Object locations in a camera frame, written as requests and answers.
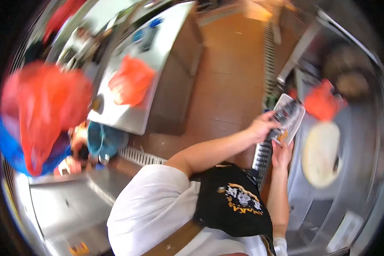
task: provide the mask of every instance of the metal grill grate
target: metal grill grate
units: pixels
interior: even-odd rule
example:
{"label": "metal grill grate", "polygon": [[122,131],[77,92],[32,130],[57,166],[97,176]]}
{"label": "metal grill grate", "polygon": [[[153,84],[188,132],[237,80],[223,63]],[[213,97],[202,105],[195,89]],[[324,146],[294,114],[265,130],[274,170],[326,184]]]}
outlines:
{"label": "metal grill grate", "polygon": [[25,54],[26,49],[27,49],[27,44],[28,44],[29,39],[31,37],[31,33],[34,30],[34,26],[36,25],[42,12],[43,11],[41,11],[41,13],[36,17],[34,22],[31,24],[30,28],[28,29],[27,34],[22,39],[22,41],[21,41],[21,43],[20,43],[20,45],[19,45],[19,47],[18,47],[18,49],[14,55],[14,59],[13,59],[13,62],[11,63],[8,75],[13,74],[17,69],[21,68],[24,65],[24,54]]}
{"label": "metal grill grate", "polygon": [[[274,33],[271,22],[264,23],[264,54],[265,54],[265,95],[263,97],[263,108],[266,109],[267,98],[274,92],[276,82],[274,79]],[[261,190],[263,180],[267,174],[272,154],[270,141],[264,141],[256,145],[255,155],[253,157],[252,169],[258,171],[258,188]]]}
{"label": "metal grill grate", "polygon": [[144,151],[133,147],[120,149],[118,151],[118,155],[127,161],[138,164],[139,166],[146,166],[148,164],[163,164],[167,161],[164,158],[145,153]]}
{"label": "metal grill grate", "polygon": [[11,166],[11,164],[9,162],[7,162],[7,160],[5,160],[5,158],[3,156],[1,157],[1,165],[2,165],[3,171],[4,171],[4,178],[7,182],[7,185],[9,186],[10,194],[11,194],[11,197],[12,197],[13,202],[14,202],[14,199],[15,199],[15,183],[14,183],[15,170]]}
{"label": "metal grill grate", "polygon": [[276,87],[274,77],[274,33],[271,22],[264,23],[263,36],[265,42],[265,95],[263,97],[263,103],[266,109],[266,100]]}

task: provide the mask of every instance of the red plastic bag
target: red plastic bag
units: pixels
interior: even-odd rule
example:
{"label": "red plastic bag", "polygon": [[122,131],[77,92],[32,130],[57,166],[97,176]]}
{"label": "red plastic bag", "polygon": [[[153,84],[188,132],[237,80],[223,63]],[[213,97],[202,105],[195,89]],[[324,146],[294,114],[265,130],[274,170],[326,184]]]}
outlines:
{"label": "red plastic bag", "polygon": [[135,106],[145,97],[155,71],[142,60],[126,55],[118,72],[109,81],[108,87],[117,105]]}
{"label": "red plastic bag", "polygon": [[55,65],[34,62],[11,75],[1,113],[20,122],[20,141],[28,172],[40,175],[61,131],[86,120],[92,84],[82,71],[61,72]]}
{"label": "red plastic bag", "polygon": [[333,86],[328,79],[313,88],[306,96],[304,107],[306,111],[321,121],[333,120],[334,116],[347,105],[342,99],[332,95]]}

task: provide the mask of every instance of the man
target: man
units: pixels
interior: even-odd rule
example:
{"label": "man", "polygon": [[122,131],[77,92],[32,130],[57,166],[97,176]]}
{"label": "man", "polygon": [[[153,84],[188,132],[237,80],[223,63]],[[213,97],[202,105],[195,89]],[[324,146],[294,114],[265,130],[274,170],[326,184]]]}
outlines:
{"label": "man", "polygon": [[[244,131],[191,146],[164,165],[144,166],[118,196],[108,219],[113,252],[287,255],[287,166],[293,145],[272,142],[267,208],[256,182],[235,164],[222,162],[263,142],[270,129],[280,125],[270,121],[273,114],[261,115]],[[196,235],[187,238],[193,230]]]}

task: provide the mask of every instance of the hand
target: hand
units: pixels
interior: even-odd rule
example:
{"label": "hand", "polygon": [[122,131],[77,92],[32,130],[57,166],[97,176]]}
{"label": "hand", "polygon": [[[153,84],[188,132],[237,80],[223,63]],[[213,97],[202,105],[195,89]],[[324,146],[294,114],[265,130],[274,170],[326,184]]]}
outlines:
{"label": "hand", "polygon": [[271,156],[273,168],[287,170],[287,166],[292,159],[293,141],[289,146],[287,146],[286,142],[282,142],[282,146],[279,146],[276,141],[271,141],[271,144],[273,146],[273,155]]}
{"label": "hand", "polygon": [[81,163],[72,156],[67,156],[66,159],[58,165],[58,169],[61,173],[64,169],[66,169],[69,174],[81,173]]}
{"label": "hand", "polygon": [[253,120],[249,128],[246,129],[246,132],[250,133],[250,135],[254,137],[254,143],[263,142],[271,129],[280,126],[280,123],[270,120],[275,113],[275,111],[268,111],[259,115],[255,120]]}

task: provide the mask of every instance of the apron print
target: apron print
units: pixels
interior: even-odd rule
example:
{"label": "apron print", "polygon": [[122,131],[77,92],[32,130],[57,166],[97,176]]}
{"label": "apron print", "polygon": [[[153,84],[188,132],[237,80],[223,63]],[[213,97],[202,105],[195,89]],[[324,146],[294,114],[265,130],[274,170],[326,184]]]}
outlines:
{"label": "apron print", "polygon": [[228,186],[218,187],[218,193],[225,194],[228,200],[228,206],[233,208],[233,211],[240,213],[251,212],[253,214],[263,215],[260,201],[256,195],[245,190],[244,187],[238,184],[229,183]]}

